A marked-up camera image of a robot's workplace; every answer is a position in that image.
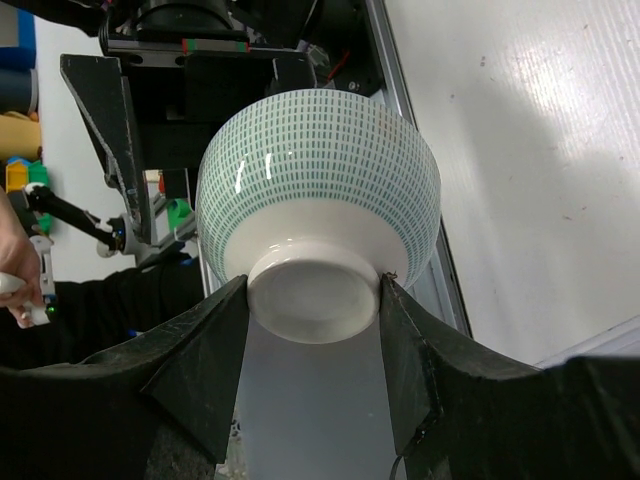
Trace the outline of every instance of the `black fabric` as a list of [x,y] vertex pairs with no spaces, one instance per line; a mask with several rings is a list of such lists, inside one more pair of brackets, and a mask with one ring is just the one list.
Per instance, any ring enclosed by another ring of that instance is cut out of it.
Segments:
[[446,325],[391,274],[380,339],[408,480],[640,479],[640,360],[538,370]]
[[0,367],[0,479],[211,477],[227,450],[248,324],[242,276],[81,363]]
[[21,330],[0,309],[0,365],[15,369],[77,363],[192,308],[203,298],[197,261],[129,269],[104,280],[57,282],[58,316]]

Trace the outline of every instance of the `white panel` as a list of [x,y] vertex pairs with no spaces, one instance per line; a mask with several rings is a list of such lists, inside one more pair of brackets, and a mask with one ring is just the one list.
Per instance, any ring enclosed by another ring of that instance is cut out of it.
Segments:
[[[60,54],[100,55],[98,41],[80,30],[36,18],[36,45],[44,163],[53,191],[68,202],[100,218],[124,212],[116,190],[104,183],[98,157],[80,112],[60,75]],[[117,255],[103,259],[96,253],[96,240],[79,230],[53,221],[51,248],[56,281],[104,278],[114,271],[134,266],[134,258]]]
[[640,316],[547,358],[536,367],[547,368],[566,362],[578,355],[606,357],[640,357]]
[[640,2],[386,3],[475,338],[535,363],[640,313]]
[[304,345],[251,322],[238,392],[249,479],[388,477],[395,453],[379,335],[376,322],[343,342]]

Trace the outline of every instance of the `bowl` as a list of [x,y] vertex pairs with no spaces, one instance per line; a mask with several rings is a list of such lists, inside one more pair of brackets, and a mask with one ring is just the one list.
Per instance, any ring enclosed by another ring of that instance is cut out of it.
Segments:
[[375,320],[382,274],[407,288],[425,269],[440,177],[419,132],[384,105],[296,90],[218,131],[200,168],[196,218],[220,281],[248,275],[260,324],[296,342],[336,342]]

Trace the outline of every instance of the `person's arm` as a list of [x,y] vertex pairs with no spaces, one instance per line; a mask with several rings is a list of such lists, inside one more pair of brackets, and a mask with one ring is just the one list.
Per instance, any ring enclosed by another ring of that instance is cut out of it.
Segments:
[[21,278],[26,282],[15,293],[0,294],[0,307],[7,307],[20,326],[30,326],[23,319],[25,302],[42,305],[40,291],[40,258],[13,211],[6,193],[0,188],[0,272]]

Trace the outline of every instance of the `white handle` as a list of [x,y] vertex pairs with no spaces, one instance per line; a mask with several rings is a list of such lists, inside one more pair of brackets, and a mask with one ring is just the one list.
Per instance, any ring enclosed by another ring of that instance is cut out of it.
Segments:
[[[21,278],[14,277],[8,273],[0,272],[0,294],[13,293],[22,287],[26,282]],[[24,305],[25,310],[29,313],[29,320],[34,325],[44,325],[50,323],[49,317],[44,307],[36,307],[31,302],[26,302]]]

